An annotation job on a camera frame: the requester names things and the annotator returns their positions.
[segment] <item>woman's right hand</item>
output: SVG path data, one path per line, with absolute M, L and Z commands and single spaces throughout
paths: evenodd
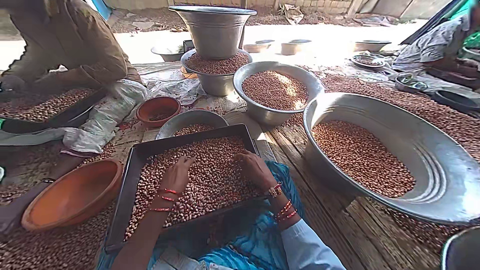
M 240 161 L 243 175 L 260 189 L 266 192 L 277 184 L 265 161 L 248 150 L 243 150 L 235 155 L 235 160 Z

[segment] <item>white sleeve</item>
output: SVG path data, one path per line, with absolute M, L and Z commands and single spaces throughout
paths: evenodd
M 290 270 L 345 270 L 335 253 L 303 219 L 281 235 Z

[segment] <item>brick wall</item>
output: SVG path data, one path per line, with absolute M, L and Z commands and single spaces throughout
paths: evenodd
M 199 4 L 213 6 L 240 6 L 240 0 L 175 0 L 175 4 Z M 274 0 L 248 0 L 248 6 L 274 5 Z M 321 11 L 325 13 L 341 14 L 346 13 L 352 0 L 280 0 L 280 4 L 291 4 L 300 6 L 302 10 Z

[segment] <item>woman's left hand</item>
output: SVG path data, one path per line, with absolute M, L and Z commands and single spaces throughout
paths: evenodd
M 194 161 L 195 158 L 188 159 L 185 156 L 181 156 L 179 161 L 163 174 L 162 184 L 158 191 L 164 192 L 165 189 L 171 189 L 179 194 L 182 193 L 188 184 L 188 170 Z

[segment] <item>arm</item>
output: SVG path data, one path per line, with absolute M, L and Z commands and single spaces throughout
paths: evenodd
M 71 11 L 71 16 L 97 61 L 62 72 L 59 79 L 66 86 L 101 87 L 125 78 L 127 65 L 123 51 L 105 20 L 91 10 L 80 12 L 75 9 Z
M 244 151 L 237 154 L 235 158 L 242 162 L 242 172 L 248 179 L 255 182 L 260 192 L 265 193 L 270 187 L 277 185 L 272 173 L 259 156 Z M 268 196 L 268 198 L 275 215 L 288 203 L 283 193 L 276 197 Z M 294 211 L 293 206 L 290 207 L 282 215 L 283 219 L 278 222 L 283 243 L 288 243 L 284 245 L 284 249 L 290 270 L 345 270 L 333 251 L 298 214 L 293 214 Z
M 179 193 L 185 190 L 188 183 L 188 169 L 193 159 L 180 157 L 175 165 L 171 166 L 162 177 L 162 184 L 158 189 L 157 197 L 150 205 L 151 209 L 172 208 L 178 199 L 178 195 L 166 193 L 166 189 L 172 189 Z M 162 199 L 167 196 L 175 201 Z M 132 234 L 127 244 L 119 252 L 112 265 L 112 270 L 145 270 L 152 255 L 152 250 L 163 230 L 163 223 L 170 212 L 149 210 L 138 224 L 135 233 Z
M 8 70 L 3 72 L 2 77 L 13 75 L 21 78 L 24 82 L 32 82 L 38 77 L 47 74 L 50 68 L 55 68 L 45 56 L 43 50 L 34 42 L 25 38 L 25 52 L 20 59 L 13 61 Z

